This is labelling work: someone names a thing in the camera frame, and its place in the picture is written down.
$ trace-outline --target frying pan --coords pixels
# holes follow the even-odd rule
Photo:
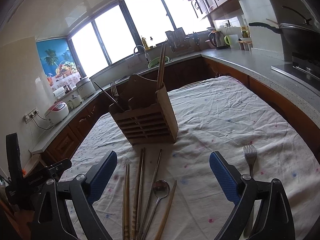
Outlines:
[[[283,6],[283,8],[290,9],[298,13],[296,10],[287,6]],[[303,18],[305,23],[302,25],[281,23],[280,28],[276,28],[266,23],[253,22],[249,23],[249,26],[264,27],[272,30],[274,33],[281,34],[298,53],[312,59],[320,59],[320,33],[313,30],[312,26],[309,24],[311,19]]]

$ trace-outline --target kitchen counter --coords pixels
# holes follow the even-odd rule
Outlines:
[[[205,57],[215,60],[260,81],[290,100],[320,128],[320,97],[295,80],[271,69],[271,65],[280,65],[284,63],[283,61],[272,57],[252,54],[250,51],[241,51],[239,49],[208,49],[201,52],[192,52],[183,56],[175,57],[171,62],[166,63],[165,66],[168,67],[196,57]],[[152,71],[157,71],[157,69],[158,67],[147,69],[138,74],[143,75]],[[119,85],[125,83],[128,79],[129,78],[123,79],[116,84]],[[104,90],[108,90],[109,88],[109,84],[103,87]],[[80,106],[72,109],[69,115],[62,122],[46,131],[41,136],[39,143],[31,151],[32,154],[44,152],[62,129],[100,93],[102,93],[102,91],[96,91],[93,96],[84,100]]]

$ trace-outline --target kettle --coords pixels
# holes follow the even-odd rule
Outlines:
[[[209,34],[209,40],[217,49],[227,49],[229,46],[224,41],[224,36],[220,31],[212,31]]]

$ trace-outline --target fork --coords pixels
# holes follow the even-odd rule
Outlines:
[[[243,147],[243,155],[245,160],[247,161],[247,164],[249,165],[250,176],[253,178],[253,166],[257,158],[257,150],[252,144],[245,145]],[[252,230],[252,223],[253,223],[253,207],[252,207],[248,222],[245,225],[245,228],[243,231],[244,237],[249,237]]]
[[[111,94],[112,94],[113,98],[115,99],[115,101],[118,101],[119,94],[118,94],[118,90],[116,87],[116,83],[113,81],[110,83],[110,86],[111,86]]]

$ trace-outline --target metal spoon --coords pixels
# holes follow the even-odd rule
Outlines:
[[[158,199],[157,199],[157,202],[156,202],[155,207],[153,208],[153,211],[152,211],[150,220],[149,220],[149,222],[148,222],[147,228],[146,228],[146,230],[145,230],[145,232],[144,232],[144,234],[143,234],[143,236],[142,236],[142,240],[145,240],[145,239],[146,239],[146,236],[147,236],[149,227],[150,227],[150,225],[151,225],[153,216],[154,216],[155,213],[156,213],[156,208],[157,208],[160,200],[163,199],[163,198],[165,198],[165,197],[169,194],[169,192],[170,192],[170,186],[169,186],[169,184],[168,184],[165,180],[157,180],[157,181],[153,184],[152,191],[153,191],[153,193],[156,195],[156,197],[157,197]]]
[[[253,178],[253,166],[257,158],[257,150],[255,147],[251,144],[245,145],[243,147],[243,155],[245,160],[247,161],[247,164],[249,165],[250,170],[250,176]],[[243,236],[248,237],[252,230],[252,224],[253,224],[253,207],[250,213],[250,217],[248,219],[247,224],[245,225]]]

